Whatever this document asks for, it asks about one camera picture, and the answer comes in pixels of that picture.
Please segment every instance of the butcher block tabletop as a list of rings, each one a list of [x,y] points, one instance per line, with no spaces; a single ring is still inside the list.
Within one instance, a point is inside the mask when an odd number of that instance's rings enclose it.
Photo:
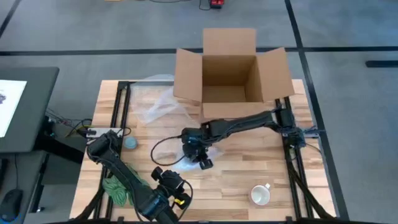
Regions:
[[[92,123],[96,128],[109,127],[118,81],[102,81]],[[184,127],[198,126],[200,105],[194,101],[177,99],[179,104],[173,110],[144,124],[142,122],[144,118],[156,116],[156,113],[146,117],[144,115],[148,114],[148,109],[162,95],[168,94],[172,82],[169,85],[141,83],[143,82],[131,86],[127,116],[127,127],[131,128],[129,136],[137,139],[138,147],[136,149],[123,147],[121,159],[155,188],[157,182],[150,177],[150,173],[157,165],[150,159],[150,150],[159,140],[179,135]],[[313,125],[312,117],[303,81],[293,80],[293,84],[295,95],[290,97],[290,103],[297,126],[310,128]],[[273,101],[266,105],[270,110],[275,108]],[[170,105],[161,109],[168,110]],[[312,146],[319,147],[316,139],[306,139],[306,141]],[[315,147],[307,146],[301,149],[308,188],[325,210],[335,216],[322,155]],[[183,221],[283,221],[286,216],[295,218],[280,134],[268,128],[236,133],[215,144],[215,148],[211,151],[214,167],[208,170],[186,170],[181,164],[162,167],[163,170],[171,169],[179,172],[193,187],[193,201],[184,214]],[[154,155],[161,163],[173,162],[182,155],[182,143],[179,139],[166,141],[156,148]],[[97,192],[101,169],[101,164],[95,164],[85,155],[70,218],[79,215]],[[251,203],[249,200],[251,189],[256,185],[266,184],[271,186],[270,202],[265,206]],[[185,189],[189,194],[189,187],[185,186]],[[306,217],[304,199],[299,188],[298,195],[302,215]],[[107,199],[105,194],[101,217],[104,217]],[[177,207],[174,211],[177,215],[182,212]],[[137,220],[133,207],[128,203],[124,207],[114,205],[112,220],[116,221],[120,216],[124,216],[125,221]]]

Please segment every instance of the green yarn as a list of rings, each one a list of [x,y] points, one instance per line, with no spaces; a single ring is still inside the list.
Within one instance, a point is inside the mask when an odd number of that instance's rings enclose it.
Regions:
[[[126,164],[126,166],[141,181],[142,184],[149,186],[148,182],[140,178],[138,173],[132,169],[129,164]],[[129,200],[130,205],[134,206],[130,192],[126,190],[123,184],[114,175],[111,178],[103,179],[102,186],[105,192],[112,198],[113,203],[116,205],[123,207],[126,204],[126,201]]]

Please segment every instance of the cardboard box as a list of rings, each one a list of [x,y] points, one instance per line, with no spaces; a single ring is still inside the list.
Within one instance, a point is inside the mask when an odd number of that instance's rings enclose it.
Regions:
[[[254,29],[205,29],[203,55],[177,50],[174,96],[201,102],[205,119],[256,114],[293,94],[285,50],[256,55]]]

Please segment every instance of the ceramic cup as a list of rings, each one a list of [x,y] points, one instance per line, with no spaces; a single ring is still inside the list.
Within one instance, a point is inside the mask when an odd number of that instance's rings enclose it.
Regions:
[[[251,189],[251,200],[256,205],[266,205],[271,199],[271,193],[269,192],[269,184],[257,185]]]

